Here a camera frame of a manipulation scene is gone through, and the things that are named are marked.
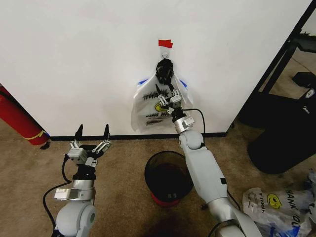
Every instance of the plastic bag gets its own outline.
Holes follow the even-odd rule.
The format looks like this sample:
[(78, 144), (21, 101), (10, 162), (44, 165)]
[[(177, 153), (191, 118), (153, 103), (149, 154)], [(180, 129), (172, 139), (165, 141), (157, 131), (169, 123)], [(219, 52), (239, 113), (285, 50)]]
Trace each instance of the plastic bag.
[(306, 237), (311, 231), (307, 212), (314, 201), (310, 191), (263, 193), (253, 188), (243, 194), (243, 211), (256, 222), (263, 237)]
[[(315, 171), (311, 171), (308, 174), (308, 180), (311, 184), (314, 197), (316, 197), (316, 172)], [(310, 204), (309, 209), (310, 209), (310, 218), (314, 223), (316, 223), (316, 200), (314, 200), (314, 202)]]
[[(174, 127), (171, 115), (167, 110), (160, 107), (156, 84), (159, 86), (165, 97), (171, 96), (171, 91), (167, 85), (160, 84), (156, 75), (148, 80), (138, 83), (139, 87), (134, 95), (134, 104), (131, 114), (131, 126), (134, 131), (139, 129), (140, 132), (150, 130), (155, 125), (164, 127)], [(182, 108), (192, 108), (193, 100), (190, 96), (187, 85), (173, 75), (171, 84), (179, 90), (182, 97)]]

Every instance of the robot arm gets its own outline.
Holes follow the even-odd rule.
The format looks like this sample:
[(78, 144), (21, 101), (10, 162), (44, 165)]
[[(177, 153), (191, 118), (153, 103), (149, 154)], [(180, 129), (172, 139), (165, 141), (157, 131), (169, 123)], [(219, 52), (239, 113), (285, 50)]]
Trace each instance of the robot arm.
[(218, 166), (214, 155), (204, 144), (201, 133), (192, 130), (194, 120), (181, 109), (179, 94), (172, 93), (165, 99), (156, 85), (161, 106), (169, 108), (176, 131), (180, 134), (179, 144), (184, 151), (187, 167), (197, 194), (218, 222), (234, 221), (236, 225), (228, 225), (219, 229), (218, 237), (262, 237), (255, 223), (249, 216), (236, 209), (227, 197), (227, 182)]
[(71, 159), (78, 167), (70, 189), (57, 189), (55, 199), (69, 200), (59, 211), (53, 237), (87, 237), (96, 219), (94, 207), (97, 159), (110, 147), (109, 126), (106, 125), (104, 140), (97, 146), (81, 145), (82, 125), (70, 142), (71, 149), (65, 158)]

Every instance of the wire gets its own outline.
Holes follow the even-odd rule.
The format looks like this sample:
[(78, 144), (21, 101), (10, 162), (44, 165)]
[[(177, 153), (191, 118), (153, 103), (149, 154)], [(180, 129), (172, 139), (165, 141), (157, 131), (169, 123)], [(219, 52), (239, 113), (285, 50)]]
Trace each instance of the wire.
[(61, 173), (62, 173), (63, 178), (64, 178), (64, 180), (65, 180), (66, 182), (63, 183), (63, 184), (57, 185), (57, 186), (55, 186), (55, 187), (53, 187), (53, 188), (51, 188), (51, 189), (49, 189), (49, 190), (44, 194), (44, 196), (43, 196), (43, 206), (44, 206), (45, 211), (46, 211), (47, 214), (48, 214), (48, 217), (49, 217), (50, 220), (51, 220), (51, 223), (52, 223), (52, 225), (53, 225), (53, 231), (54, 231), (54, 229), (55, 229), (55, 227), (56, 227), (56, 223), (55, 223), (54, 217), (52, 216), (52, 214), (50, 213), (50, 211), (49, 211), (49, 209), (48, 209), (48, 207), (47, 207), (47, 204), (46, 204), (46, 196), (47, 196), (51, 191), (53, 191), (54, 189), (57, 189), (57, 188), (59, 188), (59, 187), (61, 187), (61, 186), (64, 186), (64, 185), (67, 185), (67, 184), (70, 184), (70, 183), (71, 183), (71, 180), (67, 179), (66, 174), (65, 174), (65, 164), (66, 164), (66, 161), (67, 161), (68, 159), (69, 159), (69, 157), (68, 157), (68, 156), (65, 156), (64, 161), (63, 161), (63, 164), (62, 164), (62, 166), (61, 166)]
[(231, 195), (231, 193), (227, 190), (228, 196), (234, 201), (234, 203), (236, 204), (236, 206), (238, 207), (238, 210), (241, 211), (241, 208), (238, 204), (238, 202), (235, 200), (235, 198), (233, 197), (233, 195)]
[(211, 237), (212, 234), (214, 233), (214, 231), (216, 231), (217, 227), (219, 227), (220, 224), (222, 224), (222, 222), (217, 223), (217, 224), (212, 228), (212, 230), (208, 233), (208, 236), (207, 236), (207, 237)]
[(182, 110), (182, 111), (192, 111), (192, 110), (199, 111), (200, 114), (202, 115), (202, 119), (203, 119), (203, 141), (205, 141), (205, 120), (204, 120), (204, 115), (203, 115), (202, 111), (199, 110), (199, 109), (185, 109), (185, 110)]

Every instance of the brown carpet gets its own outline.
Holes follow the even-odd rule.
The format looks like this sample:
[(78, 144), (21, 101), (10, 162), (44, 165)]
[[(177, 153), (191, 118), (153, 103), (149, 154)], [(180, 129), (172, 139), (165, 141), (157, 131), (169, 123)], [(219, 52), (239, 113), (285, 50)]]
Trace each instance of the brown carpet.
[[(315, 167), (315, 159), (309, 158), (283, 175), (258, 171), (246, 146), (260, 132), (237, 122), (226, 138), (206, 139), (239, 203), (242, 193), (252, 187), (264, 191), (299, 188), (309, 169)], [(41, 198), (46, 190), (63, 182), (60, 170), (63, 153), (68, 150), (68, 142), (52, 142), (49, 149), (40, 150), (0, 121), (0, 236), (50, 236), (52, 226)], [(144, 167), (148, 158), (163, 150), (182, 153), (176, 139), (113, 141), (97, 166), (97, 220), (90, 236), (207, 236), (215, 220), (208, 210), (200, 210), (203, 201), (194, 188), (172, 208), (161, 208), (150, 197)], [(67, 162), (67, 176), (71, 178), (75, 171), (75, 165)], [(54, 200), (51, 194), (47, 204), (56, 217), (66, 203)]]

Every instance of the red fire extinguisher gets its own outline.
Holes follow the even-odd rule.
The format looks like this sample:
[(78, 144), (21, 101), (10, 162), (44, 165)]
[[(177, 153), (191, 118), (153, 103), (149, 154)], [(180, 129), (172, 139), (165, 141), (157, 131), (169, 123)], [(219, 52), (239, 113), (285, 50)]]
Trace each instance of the red fire extinguisher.
[(20, 106), (11, 94), (0, 85), (0, 118), (33, 145), (48, 141), (46, 132)]

